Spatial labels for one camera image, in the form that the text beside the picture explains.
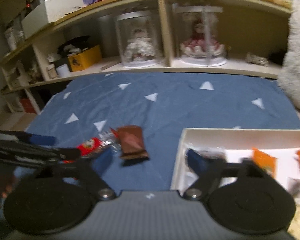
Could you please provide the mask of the white storage box on shelf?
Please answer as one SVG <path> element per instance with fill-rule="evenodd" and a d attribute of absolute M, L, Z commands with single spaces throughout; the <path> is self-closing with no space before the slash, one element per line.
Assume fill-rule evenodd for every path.
<path fill-rule="evenodd" d="M 22 21 L 25 39 L 65 15 L 85 7 L 83 0 L 46 0 L 33 9 Z"/>

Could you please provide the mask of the red dress doll in case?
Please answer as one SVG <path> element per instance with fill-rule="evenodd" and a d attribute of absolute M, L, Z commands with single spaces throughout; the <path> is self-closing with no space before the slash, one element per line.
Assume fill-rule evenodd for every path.
<path fill-rule="evenodd" d="M 227 48 L 218 39 L 218 15 L 223 8 L 211 5 L 174 7 L 178 59 L 192 66 L 226 64 Z"/>

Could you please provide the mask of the white roll on shelf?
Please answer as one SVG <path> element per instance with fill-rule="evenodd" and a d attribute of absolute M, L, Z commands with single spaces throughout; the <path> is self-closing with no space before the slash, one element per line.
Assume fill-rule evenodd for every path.
<path fill-rule="evenodd" d="M 60 78 L 67 78 L 71 76 L 71 72 L 67 64 L 57 67 L 56 72 Z"/>

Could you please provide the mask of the yellow box on shelf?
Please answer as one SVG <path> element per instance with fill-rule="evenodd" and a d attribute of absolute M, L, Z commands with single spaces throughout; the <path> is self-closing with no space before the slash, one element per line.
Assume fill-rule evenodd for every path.
<path fill-rule="evenodd" d="M 101 60 L 102 54 L 99 45 L 87 49 L 80 54 L 71 55 L 68 57 L 70 68 L 73 72 L 86 70 L 92 65 L 101 62 Z"/>

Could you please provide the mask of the white cardboard box tray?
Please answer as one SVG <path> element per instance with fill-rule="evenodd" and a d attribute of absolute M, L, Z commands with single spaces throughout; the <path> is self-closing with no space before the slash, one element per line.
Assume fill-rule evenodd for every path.
<path fill-rule="evenodd" d="M 283 186 L 288 186 L 289 178 L 299 179 L 297 157 L 300 150 L 300 130 L 271 129 L 201 129 L 183 130 L 175 159 L 171 189 L 181 193 L 188 183 L 195 179 L 189 175 L 185 155 L 189 148 L 202 150 L 206 147 L 221 147 L 225 150 L 228 161 L 237 163 L 253 155 L 255 147 L 277 159 L 276 179 Z"/>

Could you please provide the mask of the red snack pack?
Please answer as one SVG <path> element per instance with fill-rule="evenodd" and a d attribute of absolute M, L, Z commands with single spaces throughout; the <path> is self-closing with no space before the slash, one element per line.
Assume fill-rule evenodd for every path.
<path fill-rule="evenodd" d="M 119 135 L 117 130 L 113 128 L 77 146 L 81 153 L 81 158 L 86 159 L 97 157 L 108 148 L 114 151 L 117 151 L 119 148 Z"/>

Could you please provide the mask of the fluffy white pillow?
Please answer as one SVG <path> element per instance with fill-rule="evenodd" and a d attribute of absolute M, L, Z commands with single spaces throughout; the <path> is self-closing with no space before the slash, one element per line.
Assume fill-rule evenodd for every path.
<path fill-rule="evenodd" d="M 288 23 L 288 47 L 277 82 L 300 110 L 300 0 L 293 0 Z"/>

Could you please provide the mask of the wooden headboard shelf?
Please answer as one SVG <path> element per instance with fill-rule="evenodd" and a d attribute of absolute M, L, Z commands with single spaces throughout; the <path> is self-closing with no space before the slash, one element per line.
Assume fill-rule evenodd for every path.
<path fill-rule="evenodd" d="M 5 56 L 3 94 L 115 72 L 219 73 L 277 78 L 291 0 L 56 0 L 23 20 Z"/>

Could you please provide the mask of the dark brown snack pack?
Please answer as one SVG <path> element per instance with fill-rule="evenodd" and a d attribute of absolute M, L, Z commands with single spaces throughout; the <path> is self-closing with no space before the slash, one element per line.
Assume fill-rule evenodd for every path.
<path fill-rule="evenodd" d="M 142 128 L 136 125 L 122 126 L 117 129 L 123 160 L 147 159 L 149 154 L 145 149 Z"/>

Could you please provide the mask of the white dress doll in case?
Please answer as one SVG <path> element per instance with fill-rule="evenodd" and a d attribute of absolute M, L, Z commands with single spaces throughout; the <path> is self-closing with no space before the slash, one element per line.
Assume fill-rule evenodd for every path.
<path fill-rule="evenodd" d="M 126 68 L 146 68 L 163 61 L 158 16 L 151 10 L 116 16 L 115 28 L 121 63 Z"/>

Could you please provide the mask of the blue quilt with triangles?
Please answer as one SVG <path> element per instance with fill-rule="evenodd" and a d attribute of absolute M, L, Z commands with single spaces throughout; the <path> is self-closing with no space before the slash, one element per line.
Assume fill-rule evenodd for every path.
<path fill-rule="evenodd" d="M 194 73 L 113 73 L 74 79 L 26 129 L 73 148 L 110 129 L 142 128 L 146 161 L 125 164 L 115 153 L 103 174 L 116 192 L 159 191 L 171 185 L 185 128 L 300 129 L 276 81 Z"/>

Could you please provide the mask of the small ornament on shelf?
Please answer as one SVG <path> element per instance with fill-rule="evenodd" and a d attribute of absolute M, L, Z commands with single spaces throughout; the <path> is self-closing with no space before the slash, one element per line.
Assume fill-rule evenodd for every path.
<path fill-rule="evenodd" d="M 247 53 L 245 60 L 249 64 L 256 64 L 256 65 L 263 66 L 263 67 L 269 66 L 269 62 L 265 57 L 261 57 L 261 56 L 252 54 L 251 52 Z"/>

